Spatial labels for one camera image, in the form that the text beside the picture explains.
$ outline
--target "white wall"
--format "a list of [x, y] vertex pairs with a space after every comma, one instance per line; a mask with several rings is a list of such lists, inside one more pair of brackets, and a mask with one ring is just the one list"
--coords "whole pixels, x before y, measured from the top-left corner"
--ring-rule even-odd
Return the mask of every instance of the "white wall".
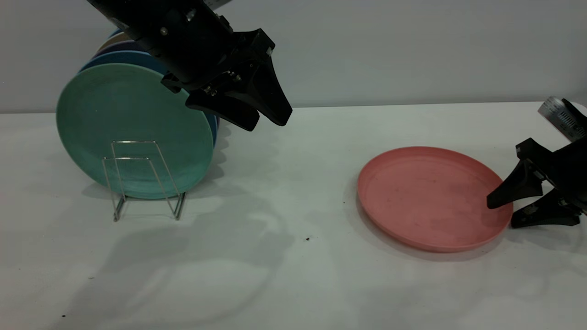
[[[587, 100], [585, 0], [234, 0], [217, 12], [275, 41], [295, 106]], [[0, 22], [0, 111], [52, 110], [113, 30], [82, 0], [4, 0]]]

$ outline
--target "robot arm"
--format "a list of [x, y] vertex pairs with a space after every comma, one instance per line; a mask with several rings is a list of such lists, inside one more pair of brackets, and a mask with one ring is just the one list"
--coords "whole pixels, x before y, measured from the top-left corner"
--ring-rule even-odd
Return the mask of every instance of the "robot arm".
[[234, 32], [212, 8], [226, 0], [88, 0], [168, 69], [161, 83], [185, 105], [252, 131], [259, 112], [283, 126], [292, 108], [271, 62], [275, 44], [257, 29]]

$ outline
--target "screw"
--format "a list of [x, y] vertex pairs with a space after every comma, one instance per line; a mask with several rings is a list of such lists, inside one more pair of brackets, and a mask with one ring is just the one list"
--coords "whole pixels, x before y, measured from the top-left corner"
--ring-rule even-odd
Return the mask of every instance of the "screw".
[[544, 180], [545, 177], [542, 175], [542, 173], [538, 172], [538, 171], [534, 171], [534, 176], [539, 178], [540, 180]]
[[189, 13], [185, 16], [188, 22], [191, 22], [192, 19], [195, 17], [195, 9], [190, 10]]

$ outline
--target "plate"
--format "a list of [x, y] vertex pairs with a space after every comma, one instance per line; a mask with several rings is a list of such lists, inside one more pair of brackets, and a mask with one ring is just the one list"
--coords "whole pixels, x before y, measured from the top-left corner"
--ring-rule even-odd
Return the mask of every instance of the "plate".
[[118, 34], [118, 33], [120, 33], [120, 32], [122, 32], [122, 30], [121, 30], [121, 29], [116, 29], [116, 30], [114, 30], [114, 32], [112, 32], [112, 33], [111, 33], [111, 34], [108, 36], [108, 38], [109, 38], [109, 37], [111, 37], [111, 36], [113, 36], [113, 35], [117, 35], [117, 34]]
[[132, 40], [132, 38], [129, 37], [126, 33], [119, 32], [119, 33], [109, 37], [106, 41], [104, 41], [102, 46], [100, 46], [100, 48], [98, 48], [98, 50], [96, 52], [99, 52], [100, 50], [112, 45], [113, 43], [117, 43], [117, 42], [121, 42], [121, 41], [130, 41], [130, 40]]
[[367, 215], [388, 235], [422, 250], [458, 252], [490, 242], [510, 223], [512, 204], [487, 208], [487, 195], [501, 182], [463, 154], [407, 147], [368, 162], [357, 192]]
[[[107, 63], [126, 63], [132, 65], [139, 65], [144, 68], [157, 71], [162, 75], [164, 75], [167, 72], [167, 68], [157, 59], [152, 57], [149, 53], [137, 52], [134, 50], [119, 50], [117, 52], [105, 53], [90, 60], [90, 62], [84, 65], [84, 67], [81, 68], [79, 72], [92, 68], [94, 66]], [[216, 145], [216, 139], [218, 137], [218, 120], [216, 116], [209, 113], [205, 113], [205, 116], [208, 120], [208, 124], [210, 125], [210, 130], [212, 131], [212, 139], [214, 145]]]
[[[57, 106], [57, 128], [67, 153], [93, 180], [106, 186], [102, 166], [111, 141], [156, 140], [182, 193], [206, 174], [212, 159], [212, 132], [206, 116], [185, 106], [188, 93], [170, 93], [161, 73], [111, 63], [80, 72], [65, 87]], [[148, 157], [168, 196], [173, 183], [153, 144], [116, 146], [117, 156]], [[124, 192], [136, 198], [163, 198], [148, 162], [119, 160]], [[113, 161], [107, 161], [112, 190], [121, 193]]]
[[104, 55], [100, 55], [96, 58], [93, 58], [92, 60], [90, 60], [90, 62], [84, 65], [83, 68], [80, 69], [80, 72], [89, 68], [93, 68], [97, 65], [108, 63], [126, 63], [140, 65], [144, 68], [157, 71], [161, 74], [164, 74], [167, 71], [165, 66], [161, 62], [157, 61], [157, 59], [152, 57], [149, 53], [137, 52], [134, 50], [124, 50], [106, 53]]
[[121, 50], [134, 50], [137, 52], [145, 52], [144, 48], [141, 45], [139, 45], [138, 43], [136, 43], [135, 41], [132, 41], [132, 40], [120, 41], [120, 42], [112, 43], [112, 44], [108, 45], [107, 47], [102, 48], [101, 50], [96, 52], [96, 54], [92, 58], [96, 58], [100, 55], [104, 55], [104, 54], [111, 53], [111, 52], [119, 52]]

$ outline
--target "teal plate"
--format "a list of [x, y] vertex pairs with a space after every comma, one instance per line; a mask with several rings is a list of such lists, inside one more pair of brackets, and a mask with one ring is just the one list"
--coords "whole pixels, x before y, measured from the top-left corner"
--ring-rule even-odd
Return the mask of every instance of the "teal plate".
[[[180, 193], [196, 185], [212, 160], [212, 132], [206, 116], [185, 106], [188, 93], [169, 92], [162, 74], [124, 63], [95, 66], [80, 72], [65, 87], [57, 105], [57, 129], [73, 161], [93, 180], [106, 186], [102, 166], [112, 157], [111, 142], [157, 141]], [[170, 176], [153, 144], [117, 144], [124, 192], [135, 198], [175, 195]], [[114, 161], [106, 161], [113, 191], [121, 193]]]
[[[103, 55], [94, 57], [90, 60], [90, 62], [84, 65], [79, 72], [92, 68], [94, 66], [107, 63], [126, 63], [139, 65], [147, 69], [155, 70], [158, 73], [161, 73], [162, 75], [164, 75], [167, 72], [167, 68], [165, 68], [165, 66], [161, 64], [161, 62], [152, 57], [149, 53], [137, 52], [135, 50], [119, 50], [117, 52], [105, 53]], [[206, 119], [208, 119], [208, 124], [210, 125], [210, 129], [212, 130], [212, 138], [214, 139], [214, 145], [216, 145], [219, 121], [214, 115], [211, 115], [209, 113], [204, 113], [204, 115], [206, 116]]]

